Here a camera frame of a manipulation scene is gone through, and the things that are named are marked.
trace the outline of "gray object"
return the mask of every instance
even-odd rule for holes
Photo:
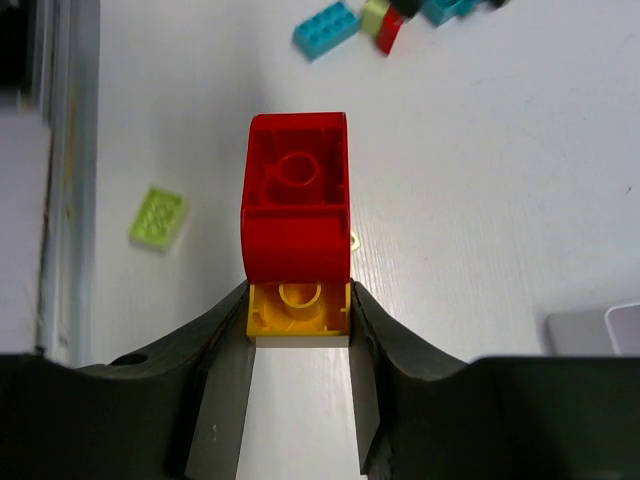
[[[0,0],[0,13],[7,8],[18,8],[20,6],[20,0]]]
[[[558,313],[548,325],[560,355],[640,355],[640,302]]]
[[[48,358],[79,365],[89,348],[80,319],[89,317],[91,300],[100,4],[39,6],[41,37],[54,48],[55,63],[40,69],[34,93],[53,136],[38,344]]]
[[[49,130],[38,112],[0,113],[0,352],[36,341]]]

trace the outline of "round stud hole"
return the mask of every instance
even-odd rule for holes
[[[280,159],[278,163],[278,176],[289,185],[308,185],[316,175],[318,175],[318,162],[308,153],[291,153]]]
[[[286,283],[280,285],[280,296],[290,307],[305,308],[320,296],[320,284]]]

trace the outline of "lime green lego brick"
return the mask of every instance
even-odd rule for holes
[[[362,31],[375,38],[382,27],[382,19],[387,10],[389,10],[389,2],[387,0],[368,0],[360,12],[362,18],[360,28]]]
[[[151,187],[129,230],[132,242],[166,250],[171,246],[186,216],[188,202],[177,193]]]

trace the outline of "lego brick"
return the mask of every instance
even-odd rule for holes
[[[355,35],[360,21],[342,2],[336,2],[298,25],[293,43],[313,61]]]
[[[422,8],[423,0],[389,0],[396,11],[405,18],[413,18]]]
[[[241,209],[249,283],[346,283],[349,171],[344,113],[251,122]]]
[[[358,235],[356,235],[356,232],[351,232],[351,251],[355,252],[359,248],[360,239],[358,238]]]
[[[180,230],[187,209],[185,197],[160,188],[149,188],[129,230],[130,240],[156,250],[167,250]]]
[[[382,19],[389,10],[389,6],[387,0],[367,0],[360,12],[361,30],[376,38],[380,27],[382,27]]]
[[[251,285],[247,336],[258,347],[349,345],[351,284]]]
[[[429,21],[439,27],[454,16],[468,15],[481,0],[427,0],[422,13]]]
[[[404,17],[394,7],[390,7],[382,20],[382,27],[376,37],[376,45],[382,53],[389,55],[393,42],[396,41],[400,27],[404,23]]]

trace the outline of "light blue lego brick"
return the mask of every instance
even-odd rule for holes
[[[298,25],[293,31],[293,43],[313,61],[359,29],[358,17],[344,3],[336,2]]]
[[[452,17],[469,14],[481,0],[427,0],[422,13],[436,27],[451,20]]]

